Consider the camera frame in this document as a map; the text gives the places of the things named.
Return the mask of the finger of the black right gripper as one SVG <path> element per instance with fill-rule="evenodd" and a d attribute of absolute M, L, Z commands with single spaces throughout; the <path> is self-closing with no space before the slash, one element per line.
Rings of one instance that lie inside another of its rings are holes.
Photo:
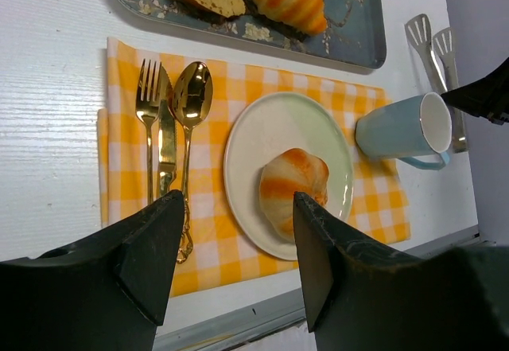
<path fill-rule="evenodd" d="M 507 58 L 484 78 L 445 92 L 441 97 L 446 104 L 468 115 L 503 125 L 508 122 L 508 66 Z"/>

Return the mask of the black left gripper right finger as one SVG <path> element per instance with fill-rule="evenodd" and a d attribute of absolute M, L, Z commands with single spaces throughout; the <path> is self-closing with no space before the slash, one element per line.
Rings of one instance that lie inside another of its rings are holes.
<path fill-rule="evenodd" d="M 319 350 L 505 350 L 508 250 L 397 251 L 293 197 L 308 328 Z"/>

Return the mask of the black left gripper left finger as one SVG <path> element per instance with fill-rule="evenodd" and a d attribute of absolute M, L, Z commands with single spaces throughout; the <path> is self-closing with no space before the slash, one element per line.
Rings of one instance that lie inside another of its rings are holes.
<path fill-rule="evenodd" d="M 2 262 L 2 349 L 152 349 L 183 223 L 173 190 L 81 240 Z"/>

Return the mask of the silver metal tongs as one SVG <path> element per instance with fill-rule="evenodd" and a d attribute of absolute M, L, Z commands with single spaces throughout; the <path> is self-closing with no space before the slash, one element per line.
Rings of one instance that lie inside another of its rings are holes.
<path fill-rule="evenodd" d="M 456 67 L 456 47 L 450 27 L 432 33 L 426 14 L 419 14 L 405 24 L 406 39 L 423 63 L 432 89 L 444 94 L 459 87 Z"/>

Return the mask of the curled orange croissant roll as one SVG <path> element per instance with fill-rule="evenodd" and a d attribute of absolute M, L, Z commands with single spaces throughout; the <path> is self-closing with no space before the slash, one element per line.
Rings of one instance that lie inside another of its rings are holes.
<path fill-rule="evenodd" d="M 326 206 L 328 177 L 327 164 L 301 148 L 289 149 L 263 167 L 258 187 L 260 209 L 282 239 L 295 241 L 293 195 L 303 192 Z"/>

